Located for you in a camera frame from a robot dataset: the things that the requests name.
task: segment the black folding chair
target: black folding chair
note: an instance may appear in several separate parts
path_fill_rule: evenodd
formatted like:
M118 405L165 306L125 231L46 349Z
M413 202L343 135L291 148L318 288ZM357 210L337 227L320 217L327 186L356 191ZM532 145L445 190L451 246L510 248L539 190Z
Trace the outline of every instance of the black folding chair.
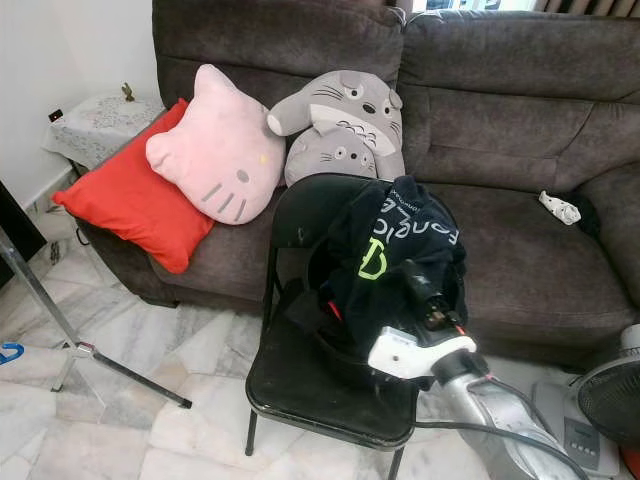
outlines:
M288 189L276 207L260 348L245 384L252 407L246 455L253 454L259 414L357 445L395 451L388 478L397 476L404 445L413 433L417 389L409 382L367 389L336 378L313 338L282 315L296 296L293 283L280 292L272 314L274 286L280 285L279 250L315 245L340 209L370 181L377 180L314 175Z

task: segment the sofa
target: sofa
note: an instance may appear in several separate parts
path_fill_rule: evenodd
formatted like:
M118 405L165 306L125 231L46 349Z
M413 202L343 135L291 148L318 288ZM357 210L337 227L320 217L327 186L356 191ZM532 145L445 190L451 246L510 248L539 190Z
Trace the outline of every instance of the sofa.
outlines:
M449 206L467 249L469 330L481 351L585 368L640 305L640 21L529 12L398 10L348 0L154 0L165 106L213 63L267 107L327 71L374 73L404 102L408 174ZM596 238L541 190L579 193ZM188 270L79 225L148 302L260 310L270 223L216 224ZM281 258L298 274L304 254Z

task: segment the side table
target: side table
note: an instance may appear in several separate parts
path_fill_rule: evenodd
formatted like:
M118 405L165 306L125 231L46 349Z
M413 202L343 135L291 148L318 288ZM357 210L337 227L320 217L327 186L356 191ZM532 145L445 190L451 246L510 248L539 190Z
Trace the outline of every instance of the side table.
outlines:
M162 111L159 98L127 102L122 93L85 100L52 122L42 148L92 170L146 128Z

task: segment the marble floor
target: marble floor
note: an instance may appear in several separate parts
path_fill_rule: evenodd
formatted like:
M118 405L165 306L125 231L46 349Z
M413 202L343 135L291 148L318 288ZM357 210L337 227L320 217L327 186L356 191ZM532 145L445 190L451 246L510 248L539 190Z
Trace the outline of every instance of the marble floor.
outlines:
M119 283L91 246L81 246L75 236L63 242L66 254L58 263L51 265L45 248L30 265L81 338L194 406L180 409L89 360L76 364L60 393L50 392L66 358L63 338L14 279L0 289L0 342L18 341L26 351L0 366L0 479L386 478L390 453L262 418L255 453L246 457L244 379L260 320L191 305L147 305ZM490 363L525 391L538 379L567 379L548 367L500 358ZM418 417L448 417L436 391L421 394ZM398 478L489 476L457 433L418 431Z

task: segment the fan base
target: fan base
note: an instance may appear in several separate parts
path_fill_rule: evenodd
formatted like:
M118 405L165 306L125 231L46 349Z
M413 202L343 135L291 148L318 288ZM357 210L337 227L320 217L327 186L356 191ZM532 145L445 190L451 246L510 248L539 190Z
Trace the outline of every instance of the fan base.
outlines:
M533 402L567 454L590 476L615 477L620 472L618 446L601 435L580 413L572 390L538 382Z

